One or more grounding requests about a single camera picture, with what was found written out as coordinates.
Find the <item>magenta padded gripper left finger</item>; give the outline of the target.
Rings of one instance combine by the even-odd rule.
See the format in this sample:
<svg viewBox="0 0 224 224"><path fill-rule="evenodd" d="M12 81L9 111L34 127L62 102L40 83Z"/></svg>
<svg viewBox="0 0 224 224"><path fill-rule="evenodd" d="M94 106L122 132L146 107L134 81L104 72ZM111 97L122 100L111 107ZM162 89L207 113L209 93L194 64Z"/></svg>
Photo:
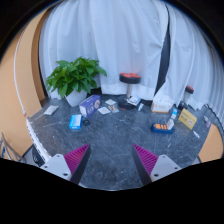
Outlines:
<svg viewBox="0 0 224 224"><path fill-rule="evenodd" d="M79 184L90 154L91 145L86 144L65 155L54 155L41 168L72 183Z"/></svg>

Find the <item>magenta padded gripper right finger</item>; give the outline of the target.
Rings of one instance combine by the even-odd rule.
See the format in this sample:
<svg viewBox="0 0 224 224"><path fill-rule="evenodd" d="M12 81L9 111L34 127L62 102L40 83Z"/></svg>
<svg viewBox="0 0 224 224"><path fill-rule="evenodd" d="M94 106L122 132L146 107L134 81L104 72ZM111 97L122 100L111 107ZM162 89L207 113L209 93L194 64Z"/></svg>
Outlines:
<svg viewBox="0 0 224 224"><path fill-rule="evenodd" d="M136 144L133 145L132 156L143 185L180 170L180 167L167 155L157 156Z"/></svg>

